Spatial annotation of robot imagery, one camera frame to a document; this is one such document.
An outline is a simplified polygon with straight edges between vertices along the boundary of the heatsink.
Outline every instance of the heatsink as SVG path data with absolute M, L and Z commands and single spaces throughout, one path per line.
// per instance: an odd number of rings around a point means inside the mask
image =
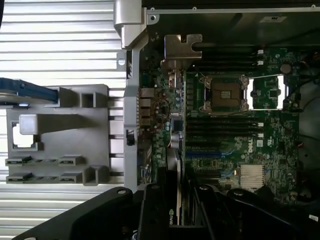
M 244 189 L 259 189 L 265 183 L 265 166 L 243 164 L 240 166 L 240 186 Z

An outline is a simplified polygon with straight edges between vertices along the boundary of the blue pcie slot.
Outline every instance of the blue pcie slot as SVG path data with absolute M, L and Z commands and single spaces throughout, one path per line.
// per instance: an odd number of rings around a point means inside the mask
M 187 158 L 221 158 L 222 152 L 209 152 L 209 151 L 187 151 L 185 153 Z
M 235 150 L 228 152 L 221 151 L 187 151 L 186 158 L 222 158 L 231 155 Z

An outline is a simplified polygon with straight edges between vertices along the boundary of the mounting screw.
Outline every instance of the mounting screw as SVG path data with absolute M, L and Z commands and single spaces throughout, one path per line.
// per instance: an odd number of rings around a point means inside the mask
M 235 189 L 233 191 L 233 194 L 236 195 L 236 196 L 243 196 L 244 195 L 244 193 L 242 192 L 241 189 Z
M 125 194 L 125 193 L 126 193 L 126 190 L 119 190 L 117 193 L 118 193 L 118 194 Z
M 204 190 L 204 191 L 209 189 L 209 187 L 206 185 L 201 185 L 199 188 L 200 190 Z

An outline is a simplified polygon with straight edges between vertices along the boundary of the cable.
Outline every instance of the cable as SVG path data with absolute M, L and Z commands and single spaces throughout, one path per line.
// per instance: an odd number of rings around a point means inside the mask
M 292 94 L 294 94 L 302 86 L 315 81 L 319 76 L 320 74 L 318 73 L 317 75 L 312 76 L 309 80 L 299 83 L 294 89 L 291 90 L 291 92 L 288 94 L 288 96 L 285 99 L 289 99 L 292 96 Z
M 303 64 L 304 66 L 306 66 L 306 68 L 308 69 L 308 72 L 309 72 L 309 74 L 310 74 L 309 77 L 317 76 L 317 75 L 314 74 L 314 72 L 312 71 L 312 68 L 310 67 L 310 65 L 309 65 L 307 62 L 305 62 L 305 61 L 300 61 L 300 63 Z M 320 84 L 320 81 L 319 81 L 319 79 L 313 79 L 313 83 L 314 83 L 315 85 L 319 85 L 319 84 Z
M 320 99 L 320 96 L 316 96 L 314 98 L 311 98 L 309 101 L 306 102 L 306 104 L 303 106 L 302 108 L 302 112 L 304 112 L 306 110 L 306 108 L 314 101 Z
M 309 136 L 309 135 L 304 135 L 304 134 L 301 134 L 299 133 L 299 136 L 303 137 L 303 138 L 306 138 L 306 139 L 311 139 L 311 140 L 314 140 L 314 141 L 317 141 L 320 143 L 320 139 L 319 138 L 316 138 L 314 136 Z
M 289 41 L 292 41 L 292 40 L 295 40 L 295 39 L 299 39 L 301 37 L 305 37 L 305 36 L 314 34 L 314 33 L 318 32 L 318 31 L 320 31 L 320 27 L 316 27 L 316 28 L 313 28 L 311 30 L 299 33 L 297 35 L 289 36 L 289 37 L 284 38 L 284 39 L 280 39 L 280 40 L 276 40 L 274 42 L 267 43 L 267 44 L 264 45 L 264 47 L 269 47 L 269 46 L 278 45 L 278 44 L 284 44 L 286 42 L 289 42 Z

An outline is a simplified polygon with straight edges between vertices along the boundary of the expansion card bracket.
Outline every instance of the expansion card bracket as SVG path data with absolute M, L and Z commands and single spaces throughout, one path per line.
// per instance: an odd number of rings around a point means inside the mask
M 164 60 L 161 61 L 161 69 L 185 70 L 195 60 L 202 58 L 201 51 L 194 51 L 192 45 L 202 42 L 201 34 L 189 34 L 186 41 L 182 42 L 181 35 L 166 35 L 164 37 Z

